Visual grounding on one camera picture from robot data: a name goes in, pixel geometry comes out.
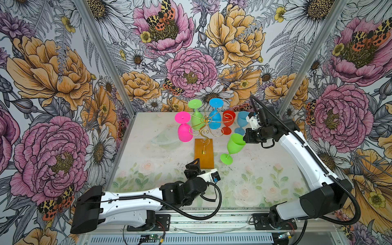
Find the red wine glass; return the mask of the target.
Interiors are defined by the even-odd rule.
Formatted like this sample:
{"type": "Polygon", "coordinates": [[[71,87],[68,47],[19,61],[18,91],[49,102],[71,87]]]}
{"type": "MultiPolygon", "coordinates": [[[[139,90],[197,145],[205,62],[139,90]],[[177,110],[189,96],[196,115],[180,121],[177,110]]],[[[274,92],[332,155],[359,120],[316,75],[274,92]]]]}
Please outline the red wine glass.
{"type": "Polygon", "coordinates": [[[222,131],[224,135],[230,135],[232,133],[230,126],[233,125],[235,121],[235,117],[236,117],[236,113],[231,110],[227,110],[223,112],[222,122],[224,124],[224,127],[222,128],[222,131]]]}

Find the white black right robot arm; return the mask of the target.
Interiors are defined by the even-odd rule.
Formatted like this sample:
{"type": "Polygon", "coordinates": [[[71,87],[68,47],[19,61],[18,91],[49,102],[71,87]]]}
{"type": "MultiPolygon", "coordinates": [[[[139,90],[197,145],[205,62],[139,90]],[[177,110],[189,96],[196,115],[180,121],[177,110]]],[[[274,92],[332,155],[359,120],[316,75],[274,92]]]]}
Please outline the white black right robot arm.
{"type": "Polygon", "coordinates": [[[348,200],[352,187],[348,180],[341,180],[320,159],[305,140],[293,120],[281,120],[273,107],[248,113],[244,141],[247,144],[265,144],[270,140],[281,145],[298,166],[309,192],[296,201],[274,205],[266,219],[273,228],[298,219],[323,218],[341,208],[348,200]]]}

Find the pink wine glass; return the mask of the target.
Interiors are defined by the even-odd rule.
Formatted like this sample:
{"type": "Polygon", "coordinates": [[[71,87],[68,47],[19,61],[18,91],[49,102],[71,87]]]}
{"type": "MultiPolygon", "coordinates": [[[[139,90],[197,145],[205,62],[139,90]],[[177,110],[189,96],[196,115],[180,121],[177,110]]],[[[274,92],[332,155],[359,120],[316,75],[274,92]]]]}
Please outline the pink wine glass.
{"type": "Polygon", "coordinates": [[[178,127],[178,138],[181,142],[187,143],[193,139],[193,132],[188,122],[191,119],[191,115],[186,112],[178,112],[175,116],[175,122],[179,124],[178,127]]]}

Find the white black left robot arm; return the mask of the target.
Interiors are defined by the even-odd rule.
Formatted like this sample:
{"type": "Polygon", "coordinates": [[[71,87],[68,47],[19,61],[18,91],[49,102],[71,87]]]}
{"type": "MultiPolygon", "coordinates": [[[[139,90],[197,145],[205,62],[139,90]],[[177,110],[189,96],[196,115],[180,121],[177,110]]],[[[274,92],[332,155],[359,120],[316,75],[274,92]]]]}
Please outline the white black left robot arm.
{"type": "Polygon", "coordinates": [[[217,169],[201,170],[196,159],[185,167],[186,181],[167,183],[161,187],[133,193],[105,192],[94,186],[76,200],[71,234],[94,231],[99,225],[126,225],[138,230],[151,229],[155,214],[190,206],[203,195],[209,183],[217,183],[217,169]]]}

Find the light blue wine glass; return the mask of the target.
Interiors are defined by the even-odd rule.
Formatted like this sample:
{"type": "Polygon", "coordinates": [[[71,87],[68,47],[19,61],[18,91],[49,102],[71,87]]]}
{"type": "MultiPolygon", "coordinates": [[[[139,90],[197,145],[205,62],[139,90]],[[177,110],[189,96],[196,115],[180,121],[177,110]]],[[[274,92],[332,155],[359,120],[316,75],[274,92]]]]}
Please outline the light blue wine glass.
{"type": "Polygon", "coordinates": [[[237,125],[238,127],[234,130],[236,134],[245,135],[245,127],[248,125],[247,117],[249,115],[248,111],[241,111],[237,115],[237,125]]]}

